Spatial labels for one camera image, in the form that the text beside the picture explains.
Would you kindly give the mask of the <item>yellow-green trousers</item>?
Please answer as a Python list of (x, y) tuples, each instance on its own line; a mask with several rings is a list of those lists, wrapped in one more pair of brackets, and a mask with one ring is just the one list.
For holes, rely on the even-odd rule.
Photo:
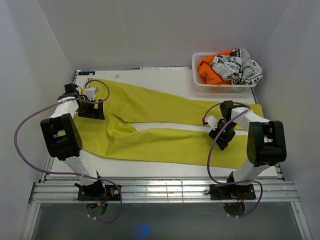
[(111, 80), (93, 82), (103, 100), (104, 120), (74, 117), (83, 149), (109, 159), (239, 168), (245, 161), (247, 137), (235, 135), (227, 148), (209, 150), (213, 140), (207, 132), (147, 128), (136, 123), (173, 123), (200, 126), (209, 112), (217, 119), (221, 111), (214, 101), (191, 100), (174, 94)]

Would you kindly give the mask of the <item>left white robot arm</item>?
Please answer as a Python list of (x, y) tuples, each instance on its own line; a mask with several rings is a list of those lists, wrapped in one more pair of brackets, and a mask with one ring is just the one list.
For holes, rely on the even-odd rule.
[(106, 187), (100, 175), (82, 159), (83, 141), (74, 122), (76, 113), (80, 117), (104, 120), (103, 103), (96, 99), (99, 88), (85, 87), (78, 91), (77, 85), (64, 86), (65, 93), (58, 97), (58, 105), (53, 114), (40, 122), (47, 150), (51, 157), (57, 158), (79, 173), (75, 186), (87, 197), (100, 200), (106, 195)]

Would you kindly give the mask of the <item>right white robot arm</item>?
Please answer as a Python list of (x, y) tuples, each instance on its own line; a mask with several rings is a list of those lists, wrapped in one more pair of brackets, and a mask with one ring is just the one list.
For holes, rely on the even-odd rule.
[(284, 162), (287, 158), (284, 125), (279, 120), (263, 118), (251, 110), (247, 104), (232, 100), (217, 103), (222, 118), (216, 119), (207, 113), (202, 118), (203, 125), (211, 128), (213, 139), (207, 161), (211, 160), (213, 148), (225, 150), (235, 136), (235, 127), (247, 131), (246, 159), (230, 174), (230, 182), (221, 182), (212, 175), (209, 178), (219, 186), (226, 186), (226, 194), (237, 199), (244, 193), (244, 186), (257, 184), (256, 178), (268, 168)]

